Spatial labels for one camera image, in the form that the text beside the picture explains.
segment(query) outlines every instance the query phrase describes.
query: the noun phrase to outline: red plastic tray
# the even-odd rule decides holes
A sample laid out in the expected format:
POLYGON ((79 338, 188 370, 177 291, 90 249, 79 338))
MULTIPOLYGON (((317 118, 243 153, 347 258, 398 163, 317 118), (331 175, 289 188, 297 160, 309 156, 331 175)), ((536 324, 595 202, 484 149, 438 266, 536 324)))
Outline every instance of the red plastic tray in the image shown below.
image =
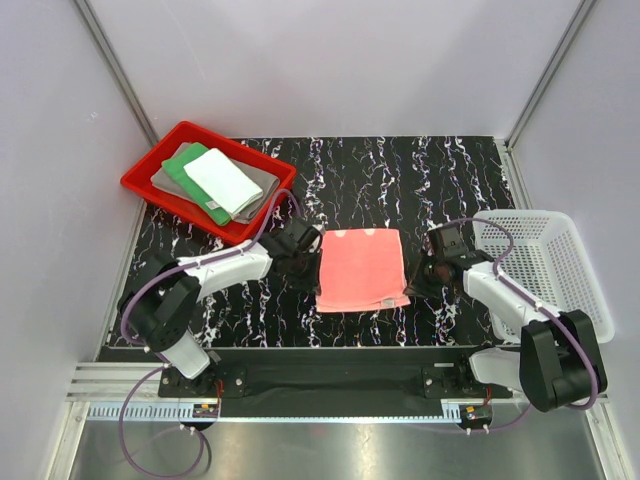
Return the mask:
MULTIPOLYGON (((182 217, 198 227, 218 235, 225 242, 236 245, 251 238, 260 228, 269 205, 260 210, 253 221, 248 224, 229 222, 224 227, 217 225, 197 205, 187 202, 175 195, 158 190, 151 184, 151 176, 162 166, 162 162, 170 158, 183 142, 200 142, 208 148, 218 148, 227 157, 252 165, 272 173, 280 179, 278 188, 291 189, 296 176, 293 165, 271 158, 239 144, 229 138, 210 132, 191 122, 180 122, 153 149, 136 163, 120 180, 123 186, 133 190, 146 201, 182 217)), ((278 205, 286 195, 280 195, 278 205)))

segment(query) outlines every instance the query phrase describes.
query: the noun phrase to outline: white towel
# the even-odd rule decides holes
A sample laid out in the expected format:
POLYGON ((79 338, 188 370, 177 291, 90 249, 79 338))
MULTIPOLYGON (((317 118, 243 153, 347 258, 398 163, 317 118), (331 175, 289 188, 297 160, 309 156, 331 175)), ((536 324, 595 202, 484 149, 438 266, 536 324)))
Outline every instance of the white towel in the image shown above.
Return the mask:
POLYGON ((217 148, 185 165, 184 171, 231 218, 263 195, 260 187, 217 148))

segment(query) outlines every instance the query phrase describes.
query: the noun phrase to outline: pink towel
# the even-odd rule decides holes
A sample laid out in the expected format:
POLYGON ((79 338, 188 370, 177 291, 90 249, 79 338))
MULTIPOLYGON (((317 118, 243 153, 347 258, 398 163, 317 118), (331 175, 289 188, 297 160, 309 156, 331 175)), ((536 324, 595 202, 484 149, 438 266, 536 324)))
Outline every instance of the pink towel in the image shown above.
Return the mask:
POLYGON ((322 242, 317 311, 362 312, 408 305, 398 230, 328 231, 322 242))

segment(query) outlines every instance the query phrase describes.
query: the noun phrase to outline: white wall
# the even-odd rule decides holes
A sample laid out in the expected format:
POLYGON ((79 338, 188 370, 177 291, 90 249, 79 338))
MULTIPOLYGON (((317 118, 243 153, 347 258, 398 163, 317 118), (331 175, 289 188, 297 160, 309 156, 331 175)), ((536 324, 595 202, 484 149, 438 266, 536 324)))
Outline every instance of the white wall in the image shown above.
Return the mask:
POLYGON ((536 208, 576 222, 616 323, 609 394, 640 474, 640 3, 599 2, 515 151, 536 208))
POLYGON ((506 136, 578 0, 91 0, 160 134, 506 136))
POLYGON ((147 145, 70 1, 0 2, 0 65, 0 464, 22 480, 96 351, 147 145))

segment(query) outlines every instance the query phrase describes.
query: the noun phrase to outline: cloth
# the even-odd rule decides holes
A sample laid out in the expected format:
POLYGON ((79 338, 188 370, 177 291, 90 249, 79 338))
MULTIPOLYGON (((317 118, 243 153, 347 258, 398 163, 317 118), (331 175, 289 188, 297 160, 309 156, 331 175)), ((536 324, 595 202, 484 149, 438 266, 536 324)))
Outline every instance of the cloth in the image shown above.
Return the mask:
POLYGON ((174 182, 182 187, 192 201, 202 208, 214 222, 224 226, 231 221, 231 216, 220 207, 209 207, 207 204, 211 202, 211 197, 196 182, 191 180, 184 171, 185 165, 193 162, 208 151, 209 149, 201 143, 193 143, 184 152, 162 162, 162 169, 174 182))
MULTIPOLYGON (((171 156, 171 158, 177 157, 178 155, 180 155, 182 152, 184 152, 190 146, 191 146, 191 143, 183 142, 178 147, 178 149, 174 152, 174 154, 171 156)), ((170 193, 171 195, 175 195, 176 197, 180 197, 183 200, 187 200, 189 202, 192 202, 191 197, 189 195, 187 195, 187 192, 184 191, 184 188, 182 188, 180 185, 178 185, 176 182, 174 182, 171 179, 171 177, 169 175, 167 175, 167 172, 165 172, 162 169, 162 167, 160 167, 158 169, 158 171, 151 176, 151 185, 156 187, 158 190, 162 190, 165 193, 170 193)))
MULTIPOLYGON (((183 143, 181 145, 181 148, 182 146, 188 147, 189 145, 191 144, 183 143)), ((242 170, 247 177, 253 180, 264 193, 262 198, 259 198, 255 202, 247 205, 238 214, 238 217, 234 219, 234 221, 238 223, 249 224, 262 209, 264 204, 267 203, 271 196, 274 194, 274 192, 278 188, 278 185, 280 184, 280 180, 278 179, 278 177, 269 172, 265 172, 264 170, 260 170, 259 168, 252 167, 251 165, 247 165, 246 163, 242 163, 234 159, 230 160, 234 163, 234 165, 242 170)), ((169 175, 167 175, 167 173, 162 169, 162 167, 151 177, 151 184, 158 190, 162 190, 163 192, 170 193, 171 195, 175 195, 176 197, 180 197, 190 202, 192 201, 187 192, 185 192, 180 185, 174 182, 173 179, 169 177, 169 175)), ((214 200, 207 202, 207 206, 213 210, 220 207, 214 200)))
POLYGON ((184 170, 231 218, 236 218, 242 209, 264 195, 260 187, 217 148, 189 162, 184 170))
POLYGON ((409 305, 398 230, 331 230, 322 241, 320 313, 409 305))

